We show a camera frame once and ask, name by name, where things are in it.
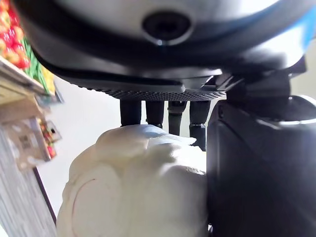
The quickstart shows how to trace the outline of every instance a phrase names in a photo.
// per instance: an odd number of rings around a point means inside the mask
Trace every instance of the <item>store shelf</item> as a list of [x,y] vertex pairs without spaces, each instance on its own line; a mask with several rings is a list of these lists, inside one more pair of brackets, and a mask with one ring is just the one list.
[[0,57],[0,79],[6,79],[18,84],[38,95],[47,95],[44,87],[33,78],[26,75],[21,69],[17,68],[4,58]]

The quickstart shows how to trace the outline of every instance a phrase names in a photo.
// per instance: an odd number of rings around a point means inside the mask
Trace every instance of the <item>blue trim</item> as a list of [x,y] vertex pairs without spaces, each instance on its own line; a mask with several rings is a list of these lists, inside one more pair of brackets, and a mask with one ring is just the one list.
[[309,10],[300,20],[298,20],[293,26],[287,31],[293,30],[294,28],[301,27],[302,32],[302,48],[306,51],[308,45],[313,39],[316,29],[316,6]]

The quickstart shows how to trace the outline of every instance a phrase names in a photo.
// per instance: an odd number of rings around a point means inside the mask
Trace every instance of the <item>red tomato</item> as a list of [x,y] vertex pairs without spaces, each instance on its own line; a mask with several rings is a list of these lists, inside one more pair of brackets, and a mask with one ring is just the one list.
[[12,26],[9,30],[9,34],[16,42],[20,42],[24,37],[22,29],[18,26]]
[[4,40],[7,47],[11,47],[13,45],[13,38],[9,35],[9,33],[0,34],[0,38]]
[[25,56],[20,58],[20,61],[18,63],[15,63],[14,65],[20,69],[25,69],[30,66],[30,60]]
[[20,26],[20,20],[12,8],[8,10],[8,14],[10,16],[11,26]]
[[22,44],[14,43],[12,48],[17,54],[19,54],[20,57],[26,57],[26,55],[25,55],[25,48],[24,48],[24,46]]

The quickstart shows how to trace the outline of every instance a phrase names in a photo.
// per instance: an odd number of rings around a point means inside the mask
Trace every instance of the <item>black metal mesh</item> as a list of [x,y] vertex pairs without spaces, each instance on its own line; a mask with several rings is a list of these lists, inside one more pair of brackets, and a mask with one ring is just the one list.
[[117,99],[125,100],[145,100],[145,101],[204,101],[213,100],[225,95],[223,91],[195,92],[152,92],[152,91],[122,91],[104,90],[103,92]]

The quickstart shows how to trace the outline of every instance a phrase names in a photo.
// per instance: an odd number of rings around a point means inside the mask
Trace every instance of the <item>red fruit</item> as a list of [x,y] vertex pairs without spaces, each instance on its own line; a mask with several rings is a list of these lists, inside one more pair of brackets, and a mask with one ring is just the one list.
[[25,49],[23,47],[22,44],[20,43],[14,43],[13,46],[12,46],[13,50],[19,54],[19,56],[22,58],[22,57],[26,57],[25,56]]
[[24,37],[22,29],[18,26],[12,26],[9,30],[9,34],[16,42],[20,42]]
[[11,47],[13,45],[13,38],[9,35],[9,33],[0,34],[0,38],[4,40],[7,47]]
[[9,10],[9,0],[0,0],[0,9],[4,11]]
[[22,57],[20,58],[20,61],[18,63],[15,63],[14,65],[20,69],[25,69],[30,66],[30,60],[27,57]]
[[0,39],[0,54],[2,54],[5,49],[6,49],[5,42],[3,39]]
[[7,47],[3,51],[3,56],[10,63],[17,64],[20,61],[19,55],[13,50],[13,48]]
[[10,23],[11,26],[19,26],[20,25],[20,20],[18,16],[15,14],[12,8],[8,10],[8,14],[10,16]]

